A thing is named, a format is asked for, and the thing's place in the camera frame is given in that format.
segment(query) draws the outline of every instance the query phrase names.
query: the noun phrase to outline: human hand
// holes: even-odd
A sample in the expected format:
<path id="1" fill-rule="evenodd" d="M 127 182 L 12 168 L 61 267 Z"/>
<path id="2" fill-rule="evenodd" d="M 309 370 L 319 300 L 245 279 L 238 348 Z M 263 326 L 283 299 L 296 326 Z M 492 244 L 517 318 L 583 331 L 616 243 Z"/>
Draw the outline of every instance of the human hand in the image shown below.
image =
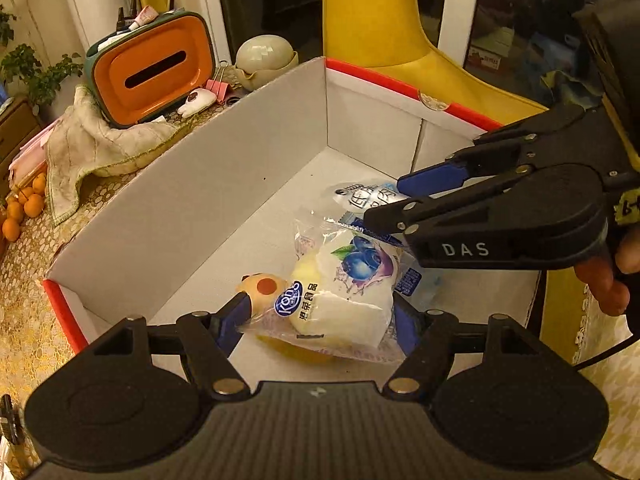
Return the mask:
<path id="1" fill-rule="evenodd" d="M 622 238 L 615 260 L 624 274 L 640 272 L 640 226 L 633 227 Z M 594 256 L 574 266 L 574 271 L 581 282 L 589 285 L 604 314 L 624 314 L 629 304 L 629 289 L 613 278 L 613 269 L 606 259 Z"/>

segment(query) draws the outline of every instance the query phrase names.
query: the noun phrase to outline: plastic snack bag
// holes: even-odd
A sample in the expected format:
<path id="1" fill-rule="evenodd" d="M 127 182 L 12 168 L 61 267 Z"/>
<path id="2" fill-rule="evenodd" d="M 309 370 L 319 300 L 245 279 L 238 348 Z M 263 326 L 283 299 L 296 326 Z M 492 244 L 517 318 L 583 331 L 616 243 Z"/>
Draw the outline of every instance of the plastic snack bag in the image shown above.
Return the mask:
<path id="1" fill-rule="evenodd" d="M 324 221 L 297 226 L 289 287 L 242 331 L 340 357 L 402 361 L 392 323 L 401 250 Z"/>
<path id="2" fill-rule="evenodd" d="M 399 253 L 348 229 L 333 232 L 300 257 L 275 311 L 303 335 L 376 348 L 393 314 Z"/>
<path id="3" fill-rule="evenodd" d="M 400 272 L 396 283 L 399 292 L 417 310 L 427 310 L 442 282 L 443 269 L 423 269 L 410 253 L 399 235 L 378 235 L 364 227 L 364 213 L 367 209 L 378 207 L 408 198 L 401 194 L 393 182 L 383 183 L 341 183 L 328 188 L 315 200 L 312 207 L 299 213 L 308 224 L 321 218 L 339 226 L 357 230 L 377 240 L 401 247 Z"/>

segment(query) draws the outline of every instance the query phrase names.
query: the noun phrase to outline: blue label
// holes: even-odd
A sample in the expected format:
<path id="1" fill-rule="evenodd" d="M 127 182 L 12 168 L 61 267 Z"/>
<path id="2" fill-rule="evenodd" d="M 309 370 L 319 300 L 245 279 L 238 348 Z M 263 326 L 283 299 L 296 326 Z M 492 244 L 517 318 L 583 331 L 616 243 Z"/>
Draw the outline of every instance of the blue label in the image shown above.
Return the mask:
<path id="1" fill-rule="evenodd" d="M 280 316 L 290 316 L 302 301 L 302 283 L 293 282 L 287 290 L 278 296 L 274 308 Z"/>
<path id="2" fill-rule="evenodd" d="M 404 276 L 400 279 L 400 281 L 396 284 L 396 292 L 400 294 L 404 294 L 405 296 L 410 296 L 414 293 L 415 287 L 418 286 L 420 280 L 422 279 L 422 275 L 415 269 L 409 269 L 404 273 Z"/>

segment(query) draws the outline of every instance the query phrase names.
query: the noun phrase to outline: leaf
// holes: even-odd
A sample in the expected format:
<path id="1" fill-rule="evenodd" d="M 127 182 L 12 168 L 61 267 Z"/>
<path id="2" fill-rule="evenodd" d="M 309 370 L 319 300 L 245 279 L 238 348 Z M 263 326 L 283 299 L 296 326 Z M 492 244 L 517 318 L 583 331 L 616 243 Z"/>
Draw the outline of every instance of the leaf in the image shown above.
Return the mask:
<path id="1" fill-rule="evenodd" d="M 334 254 L 340 261 L 343 261 L 348 254 L 353 253 L 353 251 L 356 250 L 356 246 L 351 244 L 351 245 L 345 245 L 344 247 L 341 247 L 340 249 L 336 249 L 335 251 L 332 252 L 332 254 Z"/>

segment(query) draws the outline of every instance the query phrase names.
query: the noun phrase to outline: white cardboard box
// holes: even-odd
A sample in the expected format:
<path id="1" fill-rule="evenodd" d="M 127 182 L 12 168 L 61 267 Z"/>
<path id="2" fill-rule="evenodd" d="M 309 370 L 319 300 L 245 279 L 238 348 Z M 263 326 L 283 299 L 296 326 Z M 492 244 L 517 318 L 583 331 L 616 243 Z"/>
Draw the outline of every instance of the white cardboard box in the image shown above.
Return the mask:
<path id="1" fill-rule="evenodd" d="M 149 324 L 215 312 L 245 274 L 288 278 L 300 205 L 331 184 L 396 179 L 471 145 L 491 125 L 417 89 L 324 58 L 196 129 L 142 171 L 60 252 L 45 282 L 74 351 L 130 314 Z M 433 306 L 464 322 L 528 319 L 537 272 L 448 271 Z M 294 361 L 245 335 L 230 358 L 259 380 L 383 383 L 393 366 Z M 178 359 L 156 362 L 181 374 Z M 477 363 L 456 361 L 455 369 Z"/>

